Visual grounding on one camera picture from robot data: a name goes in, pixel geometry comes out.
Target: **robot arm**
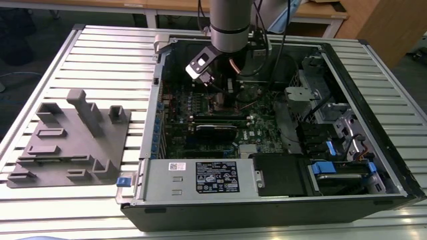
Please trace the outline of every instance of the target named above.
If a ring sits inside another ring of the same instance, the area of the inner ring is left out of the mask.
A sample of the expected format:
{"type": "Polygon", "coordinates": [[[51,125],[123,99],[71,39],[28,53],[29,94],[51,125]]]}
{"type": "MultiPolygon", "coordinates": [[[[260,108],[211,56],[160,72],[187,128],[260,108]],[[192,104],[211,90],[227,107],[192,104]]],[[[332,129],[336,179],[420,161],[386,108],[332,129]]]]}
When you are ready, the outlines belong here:
{"type": "MultiPolygon", "coordinates": [[[[291,7],[289,11],[292,14],[301,0],[289,1],[293,4],[293,8],[291,7]]],[[[245,64],[248,51],[257,50],[263,52],[265,58],[268,57],[269,43],[265,34],[267,30],[255,29],[253,35],[249,37],[251,23],[256,22],[255,16],[257,16],[259,21],[263,23],[264,19],[267,19],[268,26],[275,28],[284,23],[284,29],[285,22],[283,22],[283,18],[285,19],[287,14],[287,0],[212,0],[209,11],[211,45],[201,50],[185,67],[191,78],[205,86],[213,85],[227,95],[229,93],[236,94],[236,91],[232,89],[235,84],[231,84],[236,80],[236,75],[241,75],[243,77],[253,76],[263,68],[260,66],[249,74],[243,74],[239,71],[245,64]]]]}

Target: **desk leg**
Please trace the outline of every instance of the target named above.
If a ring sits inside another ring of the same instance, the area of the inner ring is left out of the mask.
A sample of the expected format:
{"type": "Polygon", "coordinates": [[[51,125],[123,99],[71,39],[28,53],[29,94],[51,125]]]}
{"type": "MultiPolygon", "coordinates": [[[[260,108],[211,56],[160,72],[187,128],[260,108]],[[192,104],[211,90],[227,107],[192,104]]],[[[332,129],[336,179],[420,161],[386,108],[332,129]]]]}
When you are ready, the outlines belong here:
{"type": "Polygon", "coordinates": [[[7,87],[0,82],[0,93],[3,93],[5,89],[7,89],[7,87]]]}
{"type": "Polygon", "coordinates": [[[344,21],[343,19],[333,19],[332,20],[331,24],[325,28],[323,38],[328,38],[328,39],[335,38],[335,35],[339,32],[343,21],[344,21]]]}
{"type": "Polygon", "coordinates": [[[156,29],[157,26],[157,11],[155,9],[145,9],[147,26],[149,29],[156,29]]]}
{"type": "Polygon", "coordinates": [[[60,19],[61,16],[60,16],[60,11],[59,10],[49,10],[49,13],[51,13],[52,18],[55,20],[60,19]]]}

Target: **blue latch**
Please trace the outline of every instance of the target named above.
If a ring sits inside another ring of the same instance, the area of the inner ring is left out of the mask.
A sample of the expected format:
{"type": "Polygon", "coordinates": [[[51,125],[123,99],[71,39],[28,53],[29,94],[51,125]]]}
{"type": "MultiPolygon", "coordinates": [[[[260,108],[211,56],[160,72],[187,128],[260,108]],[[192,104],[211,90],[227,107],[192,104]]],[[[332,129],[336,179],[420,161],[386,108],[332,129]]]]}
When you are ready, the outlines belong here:
{"type": "Polygon", "coordinates": [[[132,178],[131,177],[119,177],[117,182],[115,183],[117,187],[129,188],[132,186],[132,178]]]}
{"type": "Polygon", "coordinates": [[[164,107],[163,103],[161,103],[161,102],[157,102],[157,110],[161,111],[161,110],[164,109],[163,107],[164,107]]]}
{"type": "Polygon", "coordinates": [[[312,173],[316,174],[335,174],[336,170],[331,161],[317,161],[311,165],[312,173]]]}
{"type": "Polygon", "coordinates": [[[370,162],[367,164],[367,167],[368,167],[368,170],[371,171],[371,174],[376,173],[376,166],[375,166],[374,162],[370,162]]]}
{"type": "Polygon", "coordinates": [[[328,147],[328,152],[331,153],[332,156],[335,156],[335,155],[336,155],[336,151],[335,151],[332,142],[331,142],[331,141],[327,141],[327,142],[325,142],[325,145],[327,145],[327,147],[328,147]]]}
{"type": "Polygon", "coordinates": [[[151,152],[152,153],[157,152],[157,145],[156,144],[151,145],[151,152]]]}

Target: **slotted metal worktable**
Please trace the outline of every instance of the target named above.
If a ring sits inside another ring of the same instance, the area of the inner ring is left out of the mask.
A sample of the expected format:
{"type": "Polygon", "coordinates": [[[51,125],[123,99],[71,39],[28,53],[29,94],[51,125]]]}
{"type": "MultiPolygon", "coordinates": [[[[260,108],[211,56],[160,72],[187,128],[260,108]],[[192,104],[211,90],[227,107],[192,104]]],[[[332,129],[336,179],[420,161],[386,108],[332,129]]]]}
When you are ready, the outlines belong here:
{"type": "MultiPolygon", "coordinates": [[[[83,88],[88,102],[132,110],[121,171],[136,171],[144,133],[153,41],[159,33],[200,35],[196,31],[85,26],[73,30],[0,144],[0,239],[52,236],[65,239],[423,239],[427,202],[379,212],[347,224],[216,231],[140,232],[116,204],[115,185],[9,189],[8,173],[37,125],[40,103],[65,101],[68,90],[83,88]]],[[[427,117],[367,45],[356,40],[288,37],[289,41],[328,42],[349,72],[420,186],[427,188],[427,117]]],[[[124,196],[133,194],[125,188],[124,196]]]]}

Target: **power supply label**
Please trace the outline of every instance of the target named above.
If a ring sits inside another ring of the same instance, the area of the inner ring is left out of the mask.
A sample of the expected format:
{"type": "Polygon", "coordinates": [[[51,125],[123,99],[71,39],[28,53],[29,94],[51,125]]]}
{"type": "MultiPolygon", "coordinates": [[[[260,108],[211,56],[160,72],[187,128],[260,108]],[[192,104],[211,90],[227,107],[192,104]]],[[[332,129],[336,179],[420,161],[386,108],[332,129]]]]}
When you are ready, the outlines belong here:
{"type": "Polygon", "coordinates": [[[236,162],[196,162],[195,183],[199,194],[239,193],[240,189],[236,162]]]}

